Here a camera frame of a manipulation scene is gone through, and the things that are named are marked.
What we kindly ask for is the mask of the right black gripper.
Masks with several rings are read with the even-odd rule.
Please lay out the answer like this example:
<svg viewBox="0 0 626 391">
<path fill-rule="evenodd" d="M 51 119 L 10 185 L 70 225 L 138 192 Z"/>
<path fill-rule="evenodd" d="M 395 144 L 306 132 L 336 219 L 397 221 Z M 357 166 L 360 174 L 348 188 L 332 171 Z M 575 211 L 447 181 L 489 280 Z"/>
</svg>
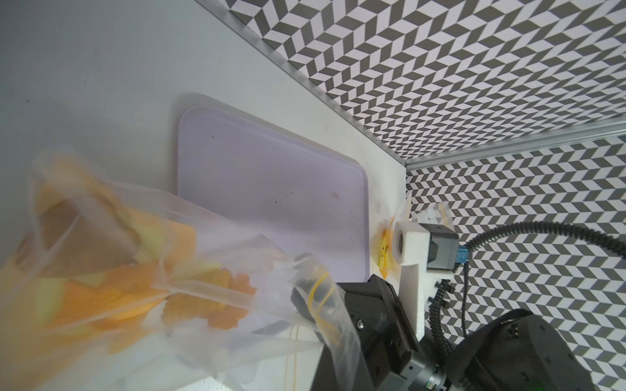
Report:
<svg viewBox="0 0 626 391">
<path fill-rule="evenodd" d="M 339 290 L 331 293 L 336 287 Z M 291 301 L 305 319 L 313 320 L 313 310 L 298 292 L 303 288 L 316 300 L 327 294 L 329 304 L 344 304 L 361 354 L 355 369 L 353 390 L 439 390 L 440 367 L 432 348 L 424 349 L 417 340 L 394 288 L 373 275 L 366 282 L 327 285 L 313 278 L 300 278 Z"/>
</svg>

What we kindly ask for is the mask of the duck print resealable bag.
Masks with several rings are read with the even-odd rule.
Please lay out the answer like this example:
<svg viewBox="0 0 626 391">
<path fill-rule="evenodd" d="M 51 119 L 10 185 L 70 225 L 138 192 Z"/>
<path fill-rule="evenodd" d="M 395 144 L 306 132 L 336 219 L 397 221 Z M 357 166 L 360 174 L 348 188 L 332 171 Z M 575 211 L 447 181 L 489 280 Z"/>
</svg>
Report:
<svg viewBox="0 0 626 391">
<path fill-rule="evenodd" d="M 376 274 L 388 282 L 399 282 L 400 277 L 400 266 L 393 256 L 393 235 L 396 223 L 430 223 L 454 229 L 453 213 L 447 203 L 433 204 L 419 212 L 414 218 L 410 217 L 411 206 L 412 201 L 407 197 L 395 215 L 381 226 L 372 242 L 372 257 L 376 265 Z"/>
</svg>

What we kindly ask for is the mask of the lavender plastic tray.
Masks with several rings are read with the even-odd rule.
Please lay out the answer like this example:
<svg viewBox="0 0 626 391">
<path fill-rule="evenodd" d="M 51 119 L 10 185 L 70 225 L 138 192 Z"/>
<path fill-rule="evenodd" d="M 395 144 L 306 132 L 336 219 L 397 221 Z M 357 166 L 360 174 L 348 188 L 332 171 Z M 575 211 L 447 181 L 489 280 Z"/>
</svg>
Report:
<svg viewBox="0 0 626 391">
<path fill-rule="evenodd" d="M 370 276 L 368 178 L 350 159 L 210 105 L 179 120 L 178 194 L 313 253 L 338 283 Z"/>
</svg>

